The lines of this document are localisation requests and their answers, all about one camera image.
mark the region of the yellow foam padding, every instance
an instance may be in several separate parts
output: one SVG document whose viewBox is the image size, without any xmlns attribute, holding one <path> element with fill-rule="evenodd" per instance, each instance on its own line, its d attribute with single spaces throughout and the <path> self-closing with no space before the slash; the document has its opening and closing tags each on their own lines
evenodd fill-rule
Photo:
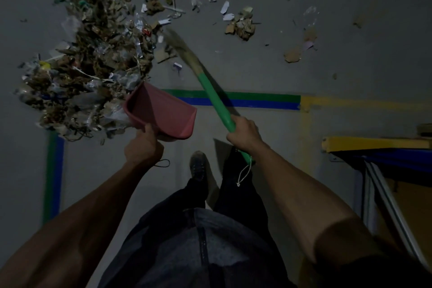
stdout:
<svg viewBox="0 0 432 288">
<path fill-rule="evenodd" d="M 402 138 L 324 137 L 321 147 L 327 153 L 382 148 L 431 149 L 431 142 L 422 139 Z"/>
</svg>

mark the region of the green tape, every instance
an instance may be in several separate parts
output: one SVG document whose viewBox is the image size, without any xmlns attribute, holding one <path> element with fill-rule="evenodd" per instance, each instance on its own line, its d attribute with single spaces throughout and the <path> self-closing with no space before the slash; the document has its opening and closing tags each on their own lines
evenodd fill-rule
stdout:
<svg viewBox="0 0 432 288">
<path fill-rule="evenodd" d="M 183 98 L 208 98 L 204 90 L 181 90 L 181 89 L 163 89 L 174 97 Z M 224 94 L 231 100 L 266 100 L 266 101 L 283 101 L 289 103 L 300 103 L 300 95 L 289 94 L 259 94 L 254 92 L 218 92 L 219 97 L 224 99 Z"/>
<path fill-rule="evenodd" d="M 45 173 L 44 210 L 42 214 L 42 224 L 47 223 L 51 218 L 56 139 L 57 133 L 55 131 L 48 131 L 47 167 Z"/>
</svg>

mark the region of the hand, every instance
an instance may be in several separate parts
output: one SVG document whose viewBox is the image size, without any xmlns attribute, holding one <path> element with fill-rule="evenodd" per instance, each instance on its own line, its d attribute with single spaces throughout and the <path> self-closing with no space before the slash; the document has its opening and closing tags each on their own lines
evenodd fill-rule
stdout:
<svg viewBox="0 0 432 288">
<path fill-rule="evenodd" d="M 144 132 L 137 130 L 137 136 L 124 148 L 126 163 L 137 168 L 149 168 L 160 161 L 164 147 L 157 141 L 152 125 L 147 123 Z"/>
<path fill-rule="evenodd" d="M 235 148 L 253 154 L 256 148 L 266 146 L 254 121 L 236 115 L 231 115 L 231 119 L 235 122 L 235 131 L 227 134 L 226 139 Z"/>
</svg>

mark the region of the pink dustpan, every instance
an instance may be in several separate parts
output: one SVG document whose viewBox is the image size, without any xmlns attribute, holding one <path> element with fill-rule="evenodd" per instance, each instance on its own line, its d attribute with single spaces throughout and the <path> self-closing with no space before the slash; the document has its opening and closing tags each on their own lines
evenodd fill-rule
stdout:
<svg viewBox="0 0 432 288">
<path fill-rule="evenodd" d="M 194 131 L 197 109 L 147 82 L 129 95 L 123 109 L 136 128 L 151 123 L 175 139 L 187 139 Z"/>
</svg>

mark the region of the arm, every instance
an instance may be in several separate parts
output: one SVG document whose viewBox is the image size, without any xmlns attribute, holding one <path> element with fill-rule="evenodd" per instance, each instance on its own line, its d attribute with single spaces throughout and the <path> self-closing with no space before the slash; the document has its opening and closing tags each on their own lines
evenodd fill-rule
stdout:
<svg viewBox="0 0 432 288">
<path fill-rule="evenodd" d="M 100 187 L 44 225 L 6 262 L 0 288 L 85 287 L 142 176 L 162 157 L 150 125 L 129 142 L 126 163 Z"/>
<path fill-rule="evenodd" d="M 380 253 L 361 219 L 335 193 L 265 144 L 253 121 L 232 116 L 227 139 L 262 169 L 275 201 L 307 258 L 338 269 Z"/>
</svg>

